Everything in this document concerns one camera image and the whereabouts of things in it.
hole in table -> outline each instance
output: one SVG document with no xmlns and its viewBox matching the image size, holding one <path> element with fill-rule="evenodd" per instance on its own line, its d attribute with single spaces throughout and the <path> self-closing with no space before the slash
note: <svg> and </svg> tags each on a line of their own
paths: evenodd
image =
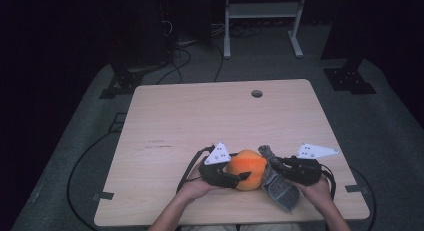
<svg viewBox="0 0 424 231">
<path fill-rule="evenodd" d="M 253 96 L 253 97 L 255 97 L 255 98 L 260 98 L 260 97 L 262 97 L 262 95 L 264 95 L 264 94 L 262 93 L 262 91 L 260 91 L 260 90 L 253 90 L 251 94 L 252 94 L 252 96 Z"/>
</svg>

white metal stand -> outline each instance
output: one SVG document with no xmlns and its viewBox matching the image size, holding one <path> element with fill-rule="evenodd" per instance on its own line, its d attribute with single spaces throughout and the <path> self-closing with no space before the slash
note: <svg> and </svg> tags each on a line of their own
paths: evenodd
<svg viewBox="0 0 424 231">
<path fill-rule="evenodd" d="M 302 58 L 303 53 L 297 41 L 296 34 L 299 28 L 300 18 L 305 0 L 289 3 L 247 3 L 230 4 L 230 0 L 225 3 L 225 35 L 224 35 L 224 58 L 231 57 L 230 44 L 230 19 L 233 18 L 280 18 L 294 17 L 293 30 L 288 32 L 294 53 L 297 58 Z"/>
</svg>

gray carpet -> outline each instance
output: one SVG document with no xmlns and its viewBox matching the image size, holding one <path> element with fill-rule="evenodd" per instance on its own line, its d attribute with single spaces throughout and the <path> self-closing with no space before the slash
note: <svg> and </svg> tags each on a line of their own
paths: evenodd
<svg viewBox="0 0 424 231">
<path fill-rule="evenodd" d="M 421 230 L 424 226 L 424 132 L 388 85 L 384 74 L 364 61 L 359 72 L 377 94 L 352 95 L 334 91 L 323 69 L 341 67 L 345 60 L 320 60 L 330 26 L 301 26 L 299 43 L 303 59 L 296 59 L 287 37 L 288 27 L 264 28 L 260 35 L 232 39 L 232 58 L 224 60 L 217 82 L 307 79 L 311 82 L 348 163 L 359 170 L 371 190 L 356 172 L 363 195 L 377 216 L 373 230 Z M 222 38 L 214 43 L 223 46 Z M 190 62 L 160 84 L 213 82 L 220 67 L 221 54 L 214 46 L 194 45 L 184 50 Z M 188 54 L 175 51 L 174 62 L 186 62 Z M 143 85 L 156 84 L 172 65 L 149 73 Z M 113 72 L 109 66 L 99 70 L 71 122 L 62 136 L 31 198 L 16 220 L 13 230 L 90 230 L 119 133 L 108 130 L 117 113 L 125 113 L 131 95 L 99 99 Z M 112 129 L 121 125 L 118 115 Z M 67 202 L 69 197 L 75 212 Z M 349 221 L 353 230 L 366 230 L 372 217 Z M 100 228 L 105 230 L 143 230 L 142 227 Z M 325 230 L 322 222 L 302 223 L 303 230 Z"/>
</svg>

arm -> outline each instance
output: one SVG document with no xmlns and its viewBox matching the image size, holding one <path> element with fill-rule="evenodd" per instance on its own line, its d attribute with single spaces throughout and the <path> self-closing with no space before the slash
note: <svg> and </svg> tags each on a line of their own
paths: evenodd
<svg viewBox="0 0 424 231">
<path fill-rule="evenodd" d="M 198 168 L 199 165 L 193 168 L 192 173 L 188 177 L 188 180 L 191 181 L 187 181 L 183 185 L 148 230 L 175 230 L 184 210 L 190 203 L 205 196 L 210 190 L 218 188 L 209 185 L 202 179 L 197 179 L 200 177 Z"/>
<path fill-rule="evenodd" d="M 330 230 L 350 231 L 349 225 L 344 220 L 339 209 L 331 199 L 330 189 L 327 178 L 322 175 L 318 183 L 311 186 L 304 186 L 299 183 L 291 182 L 298 187 L 305 197 L 311 201 L 318 212 L 324 217 Z"/>
</svg>

dark background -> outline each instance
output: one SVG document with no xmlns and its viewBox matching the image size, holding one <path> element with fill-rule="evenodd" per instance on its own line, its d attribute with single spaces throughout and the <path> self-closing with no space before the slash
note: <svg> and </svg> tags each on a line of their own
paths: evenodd
<svg viewBox="0 0 424 231">
<path fill-rule="evenodd" d="M 322 58 L 359 50 L 424 126 L 422 1 L 307 0 L 302 23 L 333 22 Z M 0 2 L 0 229 L 8 230 L 87 87 L 108 63 L 106 50 L 118 47 L 141 65 L 166 62 L 173 41 L 164 38 L 160 20 L 172 21 L 175 33 L 207 41 L 210 23 L 223 21 L 224 0 Z"/>
</svg>

